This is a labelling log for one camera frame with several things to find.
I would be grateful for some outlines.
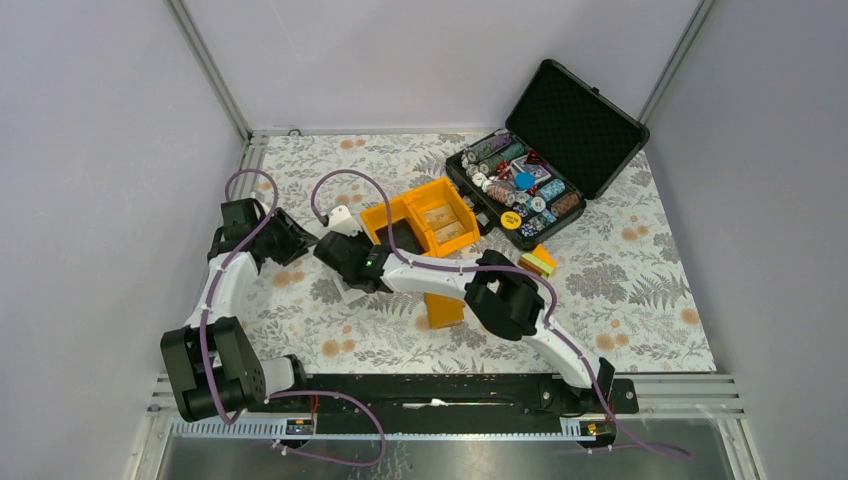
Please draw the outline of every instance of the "poker chip case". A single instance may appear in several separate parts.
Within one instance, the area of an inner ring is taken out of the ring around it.
[[[527,251],[577,220],[586,208],[591,208],[586,200],[600,197],[650,136],[647,127],[602,97],[598,89],[588,86],[550,59],[541,63],[504,126],[513,141],[524,144],[526,150],[535,151],[541,157],[541,165],[550,173],[550,178],[537,183],[537,187],[544,188],[557,179],[565,183],[566,190],[558,198],[551,199],[548,206],[569,191],[579,197],[577,207],[556,217],[541,230],[501,227],[516,247]],[[464,152],[448,157],[447,176],[472,208],[480,233],[485,235],[500,226],[501,215],[513,208],[490,198],[472,182],[463,166]],[[545,216],[550,217],[547,209],[545,212]],[[539,215],[542,213],[533,212],[522,220],[533,222]]]

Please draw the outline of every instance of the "stack of poker chips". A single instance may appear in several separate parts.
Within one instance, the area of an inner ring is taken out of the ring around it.
[[[562,217],[571,213],[578,205],[580,205],[580,197],[574,192],[568,192],[551,205],[551,213]]]
[[[542,233],[542,230],[556,221],[556,216],[548,209],[542,210],[541,213],[531,218],[527,223],[518,227],[518,233],[524,237],[535,237]]]
[[[469,164],[477,163],[509,145],[510,142],[512,142],[512,136],[509,132],[494,135],[468,147],[463,155],[463,160],[467,160]]]
[[[544,187],[536,191],[536,196],[541,197],[544,201],[550,202],[556,197],[565,193],[565,182],[560,179],[554,179],[547,183]]]
[[[524,155],[524,145],[520,143],[513,143],[491,157],[481,160],[477,166],[480,168],[480,172],[484,175],[493,175],[497,170],[498,165],[504,162],[507,162],[508,164],[510,161],[515,160],[522,155]]]
[[[515,203],[515,191],[503,183],[493,182],[486,179],[483,181],[480,188],[486,192],[486,195],[507,207]]]
[[[515,198],[516,204],[512,207],[521,218],[529,217],[534,213],[540,213],[545,209],[545,201],[539,197],[531,197],[526,193],[518,193]]]

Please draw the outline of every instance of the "orange block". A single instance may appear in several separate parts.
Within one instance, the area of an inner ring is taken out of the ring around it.
[[[432,293],[424,294],[430,328],[455,327],[462,323],[465,302]]]
[[[533,256],[538,258],[539,260],[547,263],[553,268],[556,268],[557,262],[551,257],[551,254],[545,249],[545,247],[538,245],[535,249],[533,249]]]

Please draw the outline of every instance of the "case lid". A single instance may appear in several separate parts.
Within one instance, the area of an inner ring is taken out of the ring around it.
[[[647,143],[648,129],[554,60],[545,60],[506,121],[584,197],[594,199]]]

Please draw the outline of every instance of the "blue poker chip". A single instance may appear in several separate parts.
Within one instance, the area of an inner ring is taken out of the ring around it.
[[[529,190],[536,184],[536,177],[531,173],[523,172],[515,176],[515,187],[519,190]]]

